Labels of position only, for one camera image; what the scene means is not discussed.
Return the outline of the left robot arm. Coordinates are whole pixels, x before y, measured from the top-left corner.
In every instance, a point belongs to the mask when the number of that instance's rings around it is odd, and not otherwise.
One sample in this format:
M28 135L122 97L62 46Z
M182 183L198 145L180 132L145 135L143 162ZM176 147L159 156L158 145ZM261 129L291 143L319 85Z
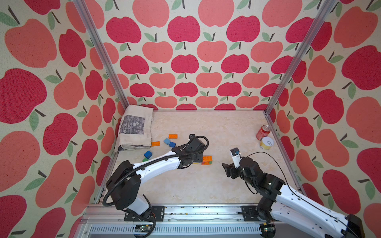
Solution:
M208 147L207 137L191 134L186 144L175 146L162 156L141 163L122 162L106 182L107 193L102 205L115 206L117 210L148 221L153 216L153 207L145 195L139 195L140 186L165 172L189 167L203 158Z

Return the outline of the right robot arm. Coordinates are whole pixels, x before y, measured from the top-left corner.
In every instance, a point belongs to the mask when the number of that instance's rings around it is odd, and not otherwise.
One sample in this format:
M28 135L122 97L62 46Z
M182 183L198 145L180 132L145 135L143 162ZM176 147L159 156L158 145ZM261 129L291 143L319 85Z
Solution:
M281 221L314 238L363 238L362 220L324 207L291 188L279 177L264 173L249 157L236 156L232 164L222 164L227 177L241 178L262 196L247 215L262 221Z

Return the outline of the orange lego brick far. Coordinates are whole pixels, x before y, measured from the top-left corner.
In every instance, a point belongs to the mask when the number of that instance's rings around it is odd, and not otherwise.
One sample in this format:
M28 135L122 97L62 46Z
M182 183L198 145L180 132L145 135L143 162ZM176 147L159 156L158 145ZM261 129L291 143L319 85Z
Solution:
M170 135L168 135L168 138L169 139L177 139L178 135L177 134L170 134Z

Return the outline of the light blue lego brick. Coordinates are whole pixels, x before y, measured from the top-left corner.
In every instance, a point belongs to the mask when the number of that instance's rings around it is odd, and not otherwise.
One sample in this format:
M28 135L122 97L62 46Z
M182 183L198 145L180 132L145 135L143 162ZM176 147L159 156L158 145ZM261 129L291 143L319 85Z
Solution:
M169 145L170 142L171 142L171 141L170 141L168 138L166 138L166 139L164 140L164 143L165 143L166 145Z

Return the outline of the dark blue lego brick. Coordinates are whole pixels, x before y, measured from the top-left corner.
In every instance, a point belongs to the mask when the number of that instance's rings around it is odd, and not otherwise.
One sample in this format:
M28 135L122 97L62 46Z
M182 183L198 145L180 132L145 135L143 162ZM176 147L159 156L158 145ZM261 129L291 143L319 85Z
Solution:
M147 151L144 153L144 157L147 158L147 159L150 159L152 157L152 152L151 151Z

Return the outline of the yellow tin can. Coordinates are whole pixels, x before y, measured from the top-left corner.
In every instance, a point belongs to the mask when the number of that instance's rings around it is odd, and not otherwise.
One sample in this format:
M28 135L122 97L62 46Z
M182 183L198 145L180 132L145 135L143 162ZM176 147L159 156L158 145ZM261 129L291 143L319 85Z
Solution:
M260 141L260 147L263 150L269 150L274 145L274 140L271 137L263 137Z

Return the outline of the red soda can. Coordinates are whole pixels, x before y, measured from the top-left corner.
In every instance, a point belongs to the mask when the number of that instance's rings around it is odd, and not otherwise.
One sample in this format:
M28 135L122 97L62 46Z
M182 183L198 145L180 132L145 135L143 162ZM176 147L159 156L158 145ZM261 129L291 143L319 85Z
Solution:
M270 126L269 125L263 125L260 127L256 138L261 141L264 137L267 137L271 132Z

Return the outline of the folded beige towel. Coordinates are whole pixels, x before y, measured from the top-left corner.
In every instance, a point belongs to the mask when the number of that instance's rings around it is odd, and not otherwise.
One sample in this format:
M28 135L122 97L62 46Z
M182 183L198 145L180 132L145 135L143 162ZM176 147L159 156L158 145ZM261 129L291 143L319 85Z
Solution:
M115 152L150 148L152 121L152 108L129 105L119 126Z

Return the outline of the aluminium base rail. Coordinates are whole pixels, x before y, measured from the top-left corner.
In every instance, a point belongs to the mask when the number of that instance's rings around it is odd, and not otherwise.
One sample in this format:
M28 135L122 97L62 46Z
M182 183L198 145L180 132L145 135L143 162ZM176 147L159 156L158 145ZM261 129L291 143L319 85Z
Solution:
M282 219L260 219L256 204L156 204L153 219L140 220L114 207L91 205L75 238L315 238L321 226L281 206Z

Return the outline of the right frame post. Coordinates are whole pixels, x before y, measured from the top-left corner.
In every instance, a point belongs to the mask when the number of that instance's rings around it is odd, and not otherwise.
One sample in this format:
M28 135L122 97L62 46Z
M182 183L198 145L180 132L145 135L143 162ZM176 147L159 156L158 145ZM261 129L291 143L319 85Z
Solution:
M301 42L300 47L296 51L296 54L293 57L285 75L282 77L275 93L273 94L271 100L269 101L269 104L267 105L267 108L264 111L265 116L270 115L270 112L274 108L275 104L278 102L278 99L280 95L282 94L283 90L285 89L288 81L291 79L292 75L294 74L301 60L303 59L305 53L310 48L313 40L315 39L319 30L323 26L325 20L327 19L327 17L329 16L329 14L334 9L334 6L337 3L338 1L334 1L334 0L327 0L322 3L320 9L318 10L316 18L313 20L311 27L307 31L306 36L304 40Z

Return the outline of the frame post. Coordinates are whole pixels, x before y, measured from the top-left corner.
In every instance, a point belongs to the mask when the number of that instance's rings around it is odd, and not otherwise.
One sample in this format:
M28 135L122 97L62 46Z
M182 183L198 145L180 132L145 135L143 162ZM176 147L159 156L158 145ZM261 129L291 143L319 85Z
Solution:
M294 74L301 60L303 59L305 53L310 48L313 40L315 39L319 30L323 26L325 20L327 19L327 17L329 16L329 14L334 9L334 6L337 3L338 1L334 1L334 0L327 0L322 3L320 9L318 10L316 18L313 20L311 27L307 31L306 36L304 40L301 42L300 47L296 51L296 54L293 57L285 75L282 77L275 93L273 94L271 100L269 101L269 104L267 105L267 108L264 111L265 116L270 115L270 112L274 108L275 104L278 102L278 99L280 95L282 94L283 90L285 89L288 81L291 79L292 75Z
M117 73L115 72L114 67L111 63L111 59L108 55L108 52L107 52L99 34L98 34L98 31L97 31L96 25L92 19L91 13L90 13L85 1L74 0L73 2L75 4L75 7L76 7L78 13L79 13L79 16L81 17L81 20L82 20L84 26L87 29L87 32L90 36L90 39L92 40L94 47L97 50L97 53L100 57L102 64L104 65L104 68L105 68L105 70L106 70L106 72L107 72L107 74L111 80L111 83L112 83L114 89L116 90L116 94L119 97L122 106L124 107L124 109L126 109L127 106L129 105L129 102L128 102L127 97L124 93L124 90L123 90L123 87L122 87L121 82L119 80L119 77L118 77Z

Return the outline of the left frame post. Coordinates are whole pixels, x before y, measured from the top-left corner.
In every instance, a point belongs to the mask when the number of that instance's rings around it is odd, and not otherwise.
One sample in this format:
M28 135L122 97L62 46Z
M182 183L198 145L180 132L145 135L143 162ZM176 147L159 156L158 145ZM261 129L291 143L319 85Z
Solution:
M87 29L87 32L90 36L90 39L92 40L94 47L97 50L97 53L100 57L102 64L104 65L104 68L105 68L105 70L106 70L106 72L107 72L107 74L111 80L111 83L112 83L114 89L116 90L116 94L119 97L122 106L124 107L124 109L126 109L127 106L129 105L129 102L128 102L127 97L124 93L124 90L123 90L123 87L122 87L121 82L119 80L119 77L118 77L117 73L115 72L114 67L111 63L111 59L108 55L108 52L107 52L99 34L98 34L98 31L97 31L96 25L92 19L91 13L90 13L85 1L74 0L73 2L75 4L75 7L76 7L78 13L79 13L79 16L81 17L81 20L82 20L84 26Z

